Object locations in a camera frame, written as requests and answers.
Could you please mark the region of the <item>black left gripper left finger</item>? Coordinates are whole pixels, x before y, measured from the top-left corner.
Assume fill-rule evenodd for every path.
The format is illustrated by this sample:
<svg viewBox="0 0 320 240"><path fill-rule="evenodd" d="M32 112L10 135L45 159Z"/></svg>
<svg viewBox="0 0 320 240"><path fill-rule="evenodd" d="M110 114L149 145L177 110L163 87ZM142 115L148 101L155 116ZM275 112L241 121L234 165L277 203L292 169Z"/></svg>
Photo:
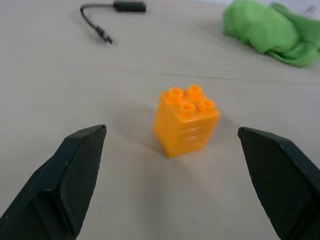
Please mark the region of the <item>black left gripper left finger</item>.
<svg viewBox="0 0 320 240"><path fill-rule="evenodd" d="M100 169L107 127L67 136L0 218L0 240L76 240Z"/></svg>

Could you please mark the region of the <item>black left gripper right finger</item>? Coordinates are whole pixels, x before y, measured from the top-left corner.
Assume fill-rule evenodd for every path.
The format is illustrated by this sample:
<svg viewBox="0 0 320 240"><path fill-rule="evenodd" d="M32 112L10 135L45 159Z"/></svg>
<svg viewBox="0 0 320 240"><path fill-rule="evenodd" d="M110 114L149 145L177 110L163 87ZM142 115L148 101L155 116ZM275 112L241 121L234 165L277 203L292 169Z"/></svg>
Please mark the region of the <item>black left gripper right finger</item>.
<svg viewBox="0 0 320 240"><path fill-rule="evenodd" d="M240 127L257 197L280 240L320 240L320 169L289 139Z"/></svg>

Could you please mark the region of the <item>green crumpled cloth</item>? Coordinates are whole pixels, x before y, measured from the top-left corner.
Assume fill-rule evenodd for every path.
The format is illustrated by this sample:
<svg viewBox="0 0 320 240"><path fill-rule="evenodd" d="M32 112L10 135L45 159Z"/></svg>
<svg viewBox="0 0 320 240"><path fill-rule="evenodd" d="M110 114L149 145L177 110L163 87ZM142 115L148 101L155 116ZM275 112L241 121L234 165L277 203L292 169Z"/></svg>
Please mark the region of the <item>green crumpled cloth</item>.
<svg viewBox="0 0 320 240"><path fill-rule="evenodd" d="M226 35L280 62L305 68L320 60L320 19L255 0L233 1L222 19Z"/></svg>

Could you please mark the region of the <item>orange studded toy brick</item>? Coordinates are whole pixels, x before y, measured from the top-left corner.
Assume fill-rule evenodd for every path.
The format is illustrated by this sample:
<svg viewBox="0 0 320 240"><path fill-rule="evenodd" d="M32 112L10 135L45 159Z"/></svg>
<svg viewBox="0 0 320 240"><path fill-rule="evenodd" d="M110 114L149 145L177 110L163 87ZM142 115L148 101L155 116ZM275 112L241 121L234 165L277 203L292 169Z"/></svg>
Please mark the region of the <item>orange studded toy brick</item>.
<svg viewBox="0 0 320 240"><path fill-rule="evenodd" d="M152 130L165 156L178 157L205 147L220 116L201 86L172 87L160 95Z"/></svg>

